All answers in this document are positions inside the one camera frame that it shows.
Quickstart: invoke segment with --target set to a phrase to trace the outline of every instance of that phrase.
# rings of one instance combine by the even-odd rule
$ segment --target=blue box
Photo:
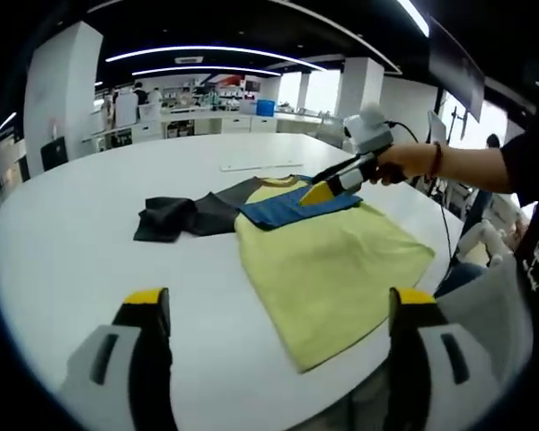
[[[275,112],[276,102],[263,99],[258,101],[258,108],[255,111],[256,115],[260,115],[262,117],[273,117]]]

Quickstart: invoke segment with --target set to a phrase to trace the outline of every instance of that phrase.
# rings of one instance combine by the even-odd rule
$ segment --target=black sleeve
[[[539,120],[503,146],[501,152],[521,206],[539,200]]]

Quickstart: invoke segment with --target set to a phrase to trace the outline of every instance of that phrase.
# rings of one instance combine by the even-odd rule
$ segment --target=white pillar
[[[278,104],[279,85],[281,84],[281,76],[275,78],[265,78],[261,81],[260,99],[266,99]]]
[[[64,137],[68,160],[93,151],[83,143],[90,134],[94,83],[102,35],[85,22],[67,28],[34,51],[24,100],[24,137],[28,169],[44,172],[40,149]]]
[[[369,102],[379,103],[383,83],[383,66],[371,58],[346,58],[341,74],[336,117],[359,114],[361,107]]]
[[[309,74],[302,74],[302,80],[299,83],[299,94],[297,95],[297,108],[305,108],[307,99],[307,87],[309,86]]]

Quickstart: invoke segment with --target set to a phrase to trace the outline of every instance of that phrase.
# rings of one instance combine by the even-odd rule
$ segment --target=black cable
[[[443,195],[443,201],[441,204],[441,216],[443,217],[443,224],[446,226],[446,234],[447,234],[447,251],[449,255],[449,262],[447,263],[447,267],[449,268],[449,265],[451,265],[451,260],[453,260],[453,251],[451,250],[451,237],[449,236],[449,226],[447,225],[446,220],[446,210],[444,208],[445,205],[445,197],[446,195]]]
[[[407,130],[411,137],[413,138],[413,140],[415,142],[419,142],[418,138],[415,136],[415,134],[411,131],[410,128],[408,128],[407,126],[405,126],[403,123],[400,123],[399,121],[386,121],[385,124],[387,124],[387,126],[389,126],[389,128],[394,128],[395,126],[401,126],[402,128],[404,128],[405,130]]]
[[[348,415],[348,431],[354,431],[356,429],[356,420],[355,420],[355,408],[353,406],[353,391],[351,391],[348,395],[348,408],[347,408],[347,415]]]

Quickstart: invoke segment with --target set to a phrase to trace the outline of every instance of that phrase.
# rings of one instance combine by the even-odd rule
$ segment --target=white round table
[[[298,374],[242,270],[235,234],[132,237],[146,198],[201,198],[253,175],[313,175],[346,158],[304,135],[193,136],[91,155],[22,184],[0,208],[0,308],[22,356],[57,391],[70,354],[127,295],[166,286],[180,430],[281,431],[316,415],[384,361],[386,324]],[[439,206],[406,184],[365,185],[359,195],[436,251],[418,284],[433,293],[448,263]],[[446,219],[455,247],[461,222]]]

